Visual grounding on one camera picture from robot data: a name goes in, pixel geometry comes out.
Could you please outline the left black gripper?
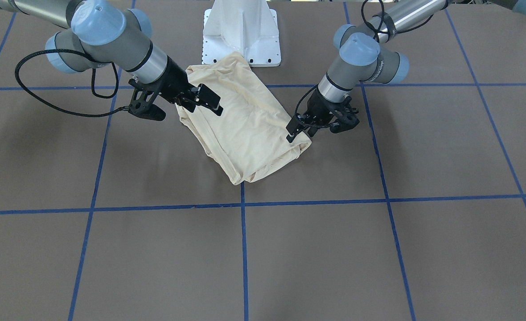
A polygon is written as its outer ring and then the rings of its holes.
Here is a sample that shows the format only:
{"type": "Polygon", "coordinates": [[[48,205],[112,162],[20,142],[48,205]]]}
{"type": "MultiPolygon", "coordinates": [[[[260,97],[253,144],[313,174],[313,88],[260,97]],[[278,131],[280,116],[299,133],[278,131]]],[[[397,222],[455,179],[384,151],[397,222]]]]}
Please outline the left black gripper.
{"type": "Polygon", "coordinates": [[[320,128],[340,128],[341,102],[334,103],[326,99],[316,87],[312,87],[303,96],[310,94],[307,110],[302,115],[293,115],[286,125],[286,140],[291,144],[299,134],[306,138],[314,137],[320,128]]]}

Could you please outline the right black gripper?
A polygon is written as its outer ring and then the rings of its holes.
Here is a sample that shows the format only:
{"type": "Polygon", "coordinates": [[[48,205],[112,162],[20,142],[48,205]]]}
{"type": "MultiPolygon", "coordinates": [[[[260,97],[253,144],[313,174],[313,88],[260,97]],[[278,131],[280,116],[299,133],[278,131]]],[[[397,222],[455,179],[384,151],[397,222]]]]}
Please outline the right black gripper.
{"type": "Polygon", "coordinates": [[[209,109],[216,116],[222,115],[223,107],[218,94],[207,85],[200,84],[195,87],[194,96],[192,88],[193,85],[189,83],[186,72],[168,57],[159,85],[155,88],[154,97],[159,96],[169,103],[180,105],[189,112],[194,112],[198,105],[209,109]]]}

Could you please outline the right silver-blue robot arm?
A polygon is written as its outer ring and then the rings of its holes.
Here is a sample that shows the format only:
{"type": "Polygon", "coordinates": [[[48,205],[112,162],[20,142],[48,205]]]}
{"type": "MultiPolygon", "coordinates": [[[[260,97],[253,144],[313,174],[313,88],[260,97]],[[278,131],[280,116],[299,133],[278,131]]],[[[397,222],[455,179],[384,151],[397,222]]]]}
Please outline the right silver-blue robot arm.
{"type": "Polygon", "coordinates": [[[19,77],[31,58],[45,55],[61,72],[74,74],[111,64],[114,71],[130,75],[133,94],[120,111],[142,119],[162,121],[165,112],[154,104],[157,97],[193,112],[203,106],[220,116],[220,97],[208,86],[189,83],[186,72],[151,41],[152,25],[139,9],[115,8],[106,0],[0,0],[0,10],[20,12],[62,28],[43,51],[31,53],[15,67],[19,86],[29,89],[19,77]]]}

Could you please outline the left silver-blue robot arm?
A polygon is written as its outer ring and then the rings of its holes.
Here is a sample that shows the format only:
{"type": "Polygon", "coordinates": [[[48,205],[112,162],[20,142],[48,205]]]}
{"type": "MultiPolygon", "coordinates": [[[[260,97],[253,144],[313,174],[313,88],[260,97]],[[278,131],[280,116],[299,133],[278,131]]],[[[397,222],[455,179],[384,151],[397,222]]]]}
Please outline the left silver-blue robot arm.
{"type": "Polygon", "coordinates": [[[307,109],[294,112],[286,126],[286,140],[293,142],[302,132],[312,137],[320,129],[340,133],[355,128],[359,119],[350,104],[351,90],[360,82],[399,83],[408,74],[407,57],[383,44],[425,25],[449,4],[448,0],[401,0],[359,26],[341,26],[333,37],[338,54],[321,81],[303,95],[307,109]]]}

